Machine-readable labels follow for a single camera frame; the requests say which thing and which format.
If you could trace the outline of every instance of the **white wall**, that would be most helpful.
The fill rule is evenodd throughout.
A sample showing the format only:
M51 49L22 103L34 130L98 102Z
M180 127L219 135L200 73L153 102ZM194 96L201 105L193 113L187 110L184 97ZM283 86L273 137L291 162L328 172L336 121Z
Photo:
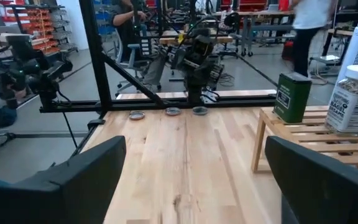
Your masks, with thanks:
M57 0L57 4L66 7L71 30L73 31L70 38L71 41L76 44L78 50L88 49L88 41L86 39L79 0Z

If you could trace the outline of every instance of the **black metal frame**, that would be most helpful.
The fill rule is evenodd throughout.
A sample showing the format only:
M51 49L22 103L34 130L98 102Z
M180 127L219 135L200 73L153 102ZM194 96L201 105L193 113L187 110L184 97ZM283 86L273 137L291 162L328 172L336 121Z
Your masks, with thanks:
M160 110L171 106L178 108L192 108L197 105L190 104L187 98L168 98L161 99L158 95L148 90L143 84L135 79L131 74L120 67L113 59L103 53L101 39L98 38L98 29L94 15L92 1L80 0L80 7L83 15L86 36L88 38L89 51L95 73L96 84L100 101L71 101L70 106L54 106L53 108L41 107L41 113L61 113L61 112L85 112L99 111L105 114L107 111L122 110ZM122 77L133 84L138 90L145 94L148 99L138 100L112 100L108 84L106 67L108 64L117 71ZM273 106L275 95L263 96L222 96L217 103L208 104L207 107L245 107L245 106Z

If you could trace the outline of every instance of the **concrete floor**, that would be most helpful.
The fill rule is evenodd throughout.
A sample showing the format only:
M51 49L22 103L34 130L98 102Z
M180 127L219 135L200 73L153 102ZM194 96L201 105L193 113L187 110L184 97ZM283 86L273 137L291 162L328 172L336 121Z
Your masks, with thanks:
M321 55L324 44L324 34L317 35L311 47L310 55ZM255 45L253 57L245 59L253 66L265 73L272 80L278 81L280 73L290 72L291 65L281 59L282 45L272 47L258 47ZM339 52L330 50L330 54L339 55ZM79 70L60 83L60 89L71 100L97 100L96 87L89 51L73 53L71 61L74 69ZM240 59L226 57L224 59L226 72L234 78L233 86L218 86L218 90L262 90L275 87L265 78L259 75ZM114 97L117 84L123 80L112 68L106 67L109 78L111 94ZM171 71L164 70L161 81L162 91L183 91L180 82L169 82ZM333 86L313 85L311 89L309 105L326 105ZM125 91L135 92L134 88ZM68 129L62 114L40 114L41 102L38 97L28 101L18 109L17 122L8 128L12 133L68 133ZM96 113L68 113L71 128L76 133L86 133L86 124L96 119ZM32 174L47 169L52 163L61 163L67 160L75 150L71 138L32 138L15 139L0 148L0 179L8 182L17 182Z

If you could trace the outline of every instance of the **jar label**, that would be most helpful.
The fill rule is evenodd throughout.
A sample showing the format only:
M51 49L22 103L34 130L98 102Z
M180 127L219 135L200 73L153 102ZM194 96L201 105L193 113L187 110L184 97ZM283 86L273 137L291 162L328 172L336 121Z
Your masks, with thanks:
M358 95L336 86L326 122L340 132L358 132Z

